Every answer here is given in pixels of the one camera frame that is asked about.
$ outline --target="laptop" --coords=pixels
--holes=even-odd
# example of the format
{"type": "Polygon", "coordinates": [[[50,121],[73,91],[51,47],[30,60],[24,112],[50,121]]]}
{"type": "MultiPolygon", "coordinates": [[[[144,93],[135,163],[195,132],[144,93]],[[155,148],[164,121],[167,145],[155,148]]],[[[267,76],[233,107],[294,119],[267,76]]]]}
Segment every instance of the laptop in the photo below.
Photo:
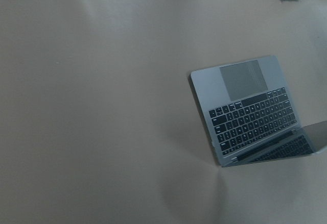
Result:
{"type": "Polygon", "coordinates": [[[191,72],[222,167],[299,157],[327,145],[327,121],[302,127],[275,56],[191,72]]]}

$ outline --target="table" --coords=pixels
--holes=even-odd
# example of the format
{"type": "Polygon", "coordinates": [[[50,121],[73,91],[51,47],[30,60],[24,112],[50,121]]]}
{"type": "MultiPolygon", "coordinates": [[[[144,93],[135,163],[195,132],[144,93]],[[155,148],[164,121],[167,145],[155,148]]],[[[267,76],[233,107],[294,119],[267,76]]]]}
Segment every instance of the table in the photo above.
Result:
{"type": "Polygon", "coordinates": [[[221,168],[192,70],[276,55],[327,119],[327,0],[0,0],[1,223],[326,223],[327,156],[221,168]]]}

